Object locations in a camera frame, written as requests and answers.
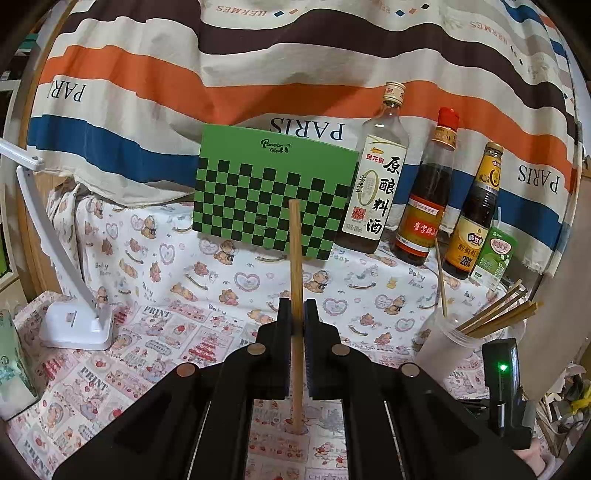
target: striped curtain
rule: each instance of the striped curtain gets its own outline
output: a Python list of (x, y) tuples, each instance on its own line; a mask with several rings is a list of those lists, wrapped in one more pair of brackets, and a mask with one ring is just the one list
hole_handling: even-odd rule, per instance
[(389, 226), (450, 106), (459, 147), (443, 229), (495, 141), (501, 228), (526, 266), (556, 269), (580, 175), (573, 88), (560, 34), (530, 1), (220, 2), (79, 0), (43, 70), (29, 149), (114, 202), (169, 202), (194, 187), (204, 122), (354, 148), (385, 82), (404, 82), (411, 145)]

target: dark brown stripe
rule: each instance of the dark brown stripe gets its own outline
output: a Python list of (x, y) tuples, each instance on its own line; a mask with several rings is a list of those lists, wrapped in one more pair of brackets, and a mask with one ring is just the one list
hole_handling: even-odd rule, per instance
[(200, 51), (212, 55), (263, 50), (280, 43), (342, 48), (381, 58), (428, 48), (438, 51), (455, 65), (480, 68), (495, 74), (513, 88), (524, 105), (530, 108), (556, 108), (566, 118), (568, 135), (575, 136), (574, 118), (566, 111), (563, 93), (556, 85), (550, 82), (530, 85), (515, 71), (511, 62), (493, 48), (479, 42), (451, 38), (439, 25), (424, 23), (403, 31), (390, 31), (355, 15), (314, 9), (283, 27), (231, 29), (201, 21), (201, 7), (197, 0), (96, 0), (88, 12), (72, 14), (62, 32), (75, 31), (85, 18), (108, 22), (117, 17), (129, 17), (141, 23), (150, 18), (178, 22), (195, 32)]

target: white bottle label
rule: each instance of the white bottle label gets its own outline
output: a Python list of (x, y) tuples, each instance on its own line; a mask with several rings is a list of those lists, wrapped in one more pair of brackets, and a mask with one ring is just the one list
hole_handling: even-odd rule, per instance
[(379, 240), (400, 180), (407, 149), (374, 135), (365, 138), (343, 232)]

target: soy sauce bottle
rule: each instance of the soy sauce bottle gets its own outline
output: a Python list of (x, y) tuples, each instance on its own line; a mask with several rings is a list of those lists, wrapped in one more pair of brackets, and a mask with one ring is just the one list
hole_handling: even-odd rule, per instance
[(394, 255), (416, 267), (425, 263), (429, 250), (435, 245), (447, 206), (459, 118), (451, 108), (439, 109), (437, 127), (423, 151), (392, 247)]
[(341, 247), (366, 254), (378, 248), (409, 144), (400, 122), (404, 90), (403, 83), (388, 82), (380, 113), (362, 126), (352, 193), (335, 237)]
[(503, 147), (499, 144), (486, 144), (480, 167), (453, 231), (442, 267), (460, 280), (472, 271), (491, 227), (501, 184), (502, 155)]

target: white bear print cloth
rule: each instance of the white bear print cloth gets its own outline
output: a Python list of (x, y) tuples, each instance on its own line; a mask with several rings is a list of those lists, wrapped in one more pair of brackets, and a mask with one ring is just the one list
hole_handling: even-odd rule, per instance
[[(290, 295), (283, 252), (193, 232), (192, 203), (123, 209), (96, 196), (76, 201), (77, 194), (66, 185), (48, 209), (98, 302), (114, 305), (114, 343), (106, 352), (40, 346), (39, 323), (59, 298), (54, 293), (18, 315), (43, 394), (10, 421), (9, 435), (43, 479), (175, 365), (205, 367), (255, 341), (259, 326), (275, 319), (279, 298)], [(304, 262), (304, 298), (316, 300), (321, 319), (339, 329), (343, 342), (397, 367), (424, 342), (421, 326), (438, 301), (433, 270), (433, 257), (415, 268), (386, 242), (372, 255), (335, 246), (326, 262)], [(465, 318), (504, 293), (453, 277), (445, 282), (449, 308)], [(486, 397), (480, 356), (466, 359), (446, 385), (456, 397)], [(289, 401), (256, 401), (247, 478), (346, 479), (340, 403), (308, 398), (304, 430), (293, 431)]]

